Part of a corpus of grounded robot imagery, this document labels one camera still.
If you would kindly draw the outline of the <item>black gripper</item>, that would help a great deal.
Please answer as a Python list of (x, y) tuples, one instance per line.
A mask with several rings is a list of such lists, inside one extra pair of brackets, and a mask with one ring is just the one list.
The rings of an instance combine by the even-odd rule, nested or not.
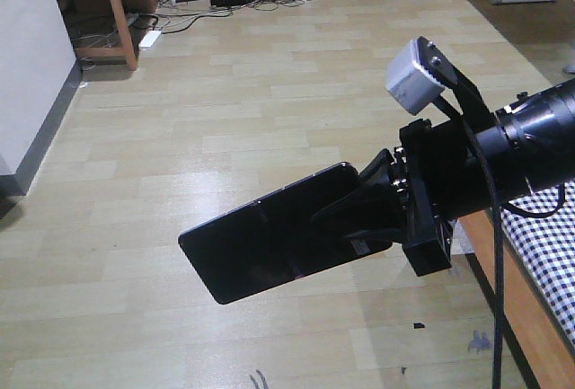
[(398, 163), (381, 150), (359, 174), (357, 192), (315, 212), (310, 222), (345, 239), (403, 243), (419, 277), (451, 267), (450, 223), (491, 207), (495, 180), (476, 135), (460, 119), (418, 119), (400, 130), (408, 180), (407, 233), (398, 202)]

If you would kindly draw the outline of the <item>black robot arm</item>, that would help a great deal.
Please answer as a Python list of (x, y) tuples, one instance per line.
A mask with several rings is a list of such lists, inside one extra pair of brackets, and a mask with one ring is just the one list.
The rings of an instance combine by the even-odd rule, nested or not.
[(360, 174), (360, 185), (316, 212), (323, 222), (356, 213), (374, 216), (350, 240), (400, 243), (419, 276), (450, 268), (451, 222), (574, 178), (574, 83), (521, 93), (490, 112), (476, 97), (437, 126), (417, 119), (399, 132), (400, 146), (381, 151)]

